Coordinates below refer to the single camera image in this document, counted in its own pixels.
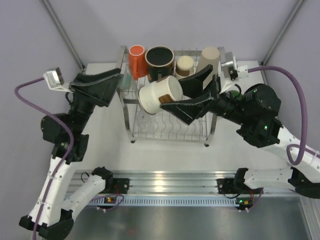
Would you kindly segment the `steel cup cream brown sleeve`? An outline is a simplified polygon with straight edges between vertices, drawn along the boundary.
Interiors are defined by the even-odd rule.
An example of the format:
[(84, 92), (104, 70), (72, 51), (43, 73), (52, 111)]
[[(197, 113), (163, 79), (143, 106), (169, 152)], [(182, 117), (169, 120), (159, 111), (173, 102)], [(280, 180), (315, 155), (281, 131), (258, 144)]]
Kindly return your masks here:
[(188, 55), (183, 55), (178, 58), (175, 65), (175, 77), (180, 80), (194, 74), (195, 61)]

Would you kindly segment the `beige paper cup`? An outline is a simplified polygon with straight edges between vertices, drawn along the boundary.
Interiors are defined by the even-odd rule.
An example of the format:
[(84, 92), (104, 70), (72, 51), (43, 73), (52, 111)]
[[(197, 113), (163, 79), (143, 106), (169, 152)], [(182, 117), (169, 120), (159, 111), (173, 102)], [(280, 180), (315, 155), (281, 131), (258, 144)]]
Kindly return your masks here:
[(213, 75), (219, 74), (219, 62), (220, 62), (220, 51), (218, 48), (213, 46), (208, 46), (202, 50), (195, 72), (198, 73), (200, 70), (204, 69), (207, 65), (213, 66), (212, 72), (207, 76), (207, 78), (203, 82), (204, 89), (212, 81)]

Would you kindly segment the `dark teal mug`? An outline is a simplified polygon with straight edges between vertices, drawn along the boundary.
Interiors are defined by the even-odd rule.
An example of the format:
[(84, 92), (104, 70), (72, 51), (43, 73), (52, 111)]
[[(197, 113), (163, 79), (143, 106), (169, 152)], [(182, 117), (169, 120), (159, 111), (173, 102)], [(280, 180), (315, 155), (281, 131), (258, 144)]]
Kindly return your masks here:
[(145, 85), (138, 91), (139, 104), (149, 115), (161, 111), (161, 104), (181, 101), (183, 96), (180, 82), (172, 75)]

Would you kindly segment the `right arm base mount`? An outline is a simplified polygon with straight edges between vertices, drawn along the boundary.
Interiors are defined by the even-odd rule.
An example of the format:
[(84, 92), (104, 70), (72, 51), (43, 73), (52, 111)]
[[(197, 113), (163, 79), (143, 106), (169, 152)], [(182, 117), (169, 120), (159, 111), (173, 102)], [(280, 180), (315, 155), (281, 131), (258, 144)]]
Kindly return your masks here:
[(251, 190), (247, 186), (236, 186), (233, 178), (219, 178), (216, 182), (218, 193), (228, 199), (235, 199), (242, 194), (251, 193)]

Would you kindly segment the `steel two-tier dish rack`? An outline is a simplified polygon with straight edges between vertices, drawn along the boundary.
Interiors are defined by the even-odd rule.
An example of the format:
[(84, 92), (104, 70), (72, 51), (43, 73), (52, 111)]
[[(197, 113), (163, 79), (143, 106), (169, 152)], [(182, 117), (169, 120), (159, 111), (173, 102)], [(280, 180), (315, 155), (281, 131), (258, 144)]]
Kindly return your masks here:
[[(131, 74), (129, 68), (129, 49), (122, 45), (119, 48), (116, 68), (121, 68), (123, 76)], [(117, 89), (120, 103), (122, 105), (125, 131), (129, 141), (133, 144), (137, 140), (163, 140), (178, 142), (199, 142), (208, 147), (214, 137), (218, 117), (207, 113), (196, 119), (191, 125), (186, 125), (168, 112), (161, 111), (151, 115), (152, 124), (147, 132), (139, 132), (137, 129), (136, 115), (143, 111), (138, 101), (140, 87), (149, 84), (148, 78), (143, 77), (134, 80), (131, 75), (130, 87), (121, 89), (120, 81)]]

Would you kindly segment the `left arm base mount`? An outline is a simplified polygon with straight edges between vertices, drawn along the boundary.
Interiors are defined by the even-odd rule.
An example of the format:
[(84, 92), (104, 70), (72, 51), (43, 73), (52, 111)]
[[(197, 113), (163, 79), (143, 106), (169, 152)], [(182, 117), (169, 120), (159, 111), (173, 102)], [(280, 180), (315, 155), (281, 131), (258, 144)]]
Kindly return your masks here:
[(127, 194), (130, 188), (129, 178), (114, 178), (111, 188), (106, 192), (107, 194)]

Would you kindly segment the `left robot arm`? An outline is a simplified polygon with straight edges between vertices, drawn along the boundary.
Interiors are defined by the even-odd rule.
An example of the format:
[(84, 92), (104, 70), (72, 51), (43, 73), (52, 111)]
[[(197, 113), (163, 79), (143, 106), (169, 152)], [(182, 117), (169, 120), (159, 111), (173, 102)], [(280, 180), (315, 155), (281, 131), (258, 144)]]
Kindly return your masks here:
[(19, 225), (33, 232), (33, 237), (64, 240), (75, 220), (90, 201), (100, 193), (116, 208), (124, 201), (114, 181), (113, 173), (104, 167), (95, 168), (87, 181), (70, 197), (66, 193), (73, 175), (84, 159), (89, 136), (83, 134), (95, 107), (108, 107), (122, 79), (121, 69), (114, 68), (98, 74), (79, 73), (68, 85), (59, 68), (47, 70), (42, 79), (54, 91), (72, 94), (66, 113), (44, 111), (41, 120), (42, 137), (53, 144), (49, 170), (36, 204)]

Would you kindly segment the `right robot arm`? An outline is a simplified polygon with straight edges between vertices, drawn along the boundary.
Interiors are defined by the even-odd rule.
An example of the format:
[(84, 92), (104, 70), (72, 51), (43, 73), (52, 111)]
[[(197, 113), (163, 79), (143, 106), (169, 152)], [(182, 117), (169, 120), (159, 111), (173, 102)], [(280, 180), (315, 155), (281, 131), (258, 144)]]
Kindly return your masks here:
[(200, 73), (183, 78), (180, 84), (185, 100), (164, 102), (161, 108), (186, 125), (207, 113), (239, 125), (237, 133), (245, 142), (278, 156), (287, 162), (279, 169), (239, 168), (233, 179), (236, 191), (249, 189), (288, 189), (311, 199), (320, 197), (320, 153), (307, 146), (308, 112), (303, 90), (287, 70), (271, 66), (289, 78), (296, 89), (301, 111), (301, 136), (295, 137), (278, 120), (281, 100), (268, 85), (258, 83), (244, 93), (223, 91), (219, 76), (214, 76), (205, 89), (200, 89), (203, 77), (212, 71), (205, 67)]

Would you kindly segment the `black mug with orange print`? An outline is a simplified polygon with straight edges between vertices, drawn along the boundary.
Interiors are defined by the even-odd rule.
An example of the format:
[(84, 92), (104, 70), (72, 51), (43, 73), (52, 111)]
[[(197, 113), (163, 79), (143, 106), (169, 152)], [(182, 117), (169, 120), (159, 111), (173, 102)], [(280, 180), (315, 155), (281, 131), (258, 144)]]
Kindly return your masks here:
[(145, 54), (150, 83), (174, 74), (175, 54), (166, 46), (154, 46)]

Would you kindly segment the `clear glass cup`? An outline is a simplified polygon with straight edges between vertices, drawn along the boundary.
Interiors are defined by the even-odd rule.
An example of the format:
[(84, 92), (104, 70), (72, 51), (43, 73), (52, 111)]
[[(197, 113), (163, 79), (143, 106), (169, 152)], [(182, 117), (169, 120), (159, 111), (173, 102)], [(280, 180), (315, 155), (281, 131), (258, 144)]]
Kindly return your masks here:
[(141, 133), (147, 132), (152, 125), (152, 116), (143, 110), (139, 111), (136, 114), (136, 124), (137, 124), (138, 132), (141, 132)]

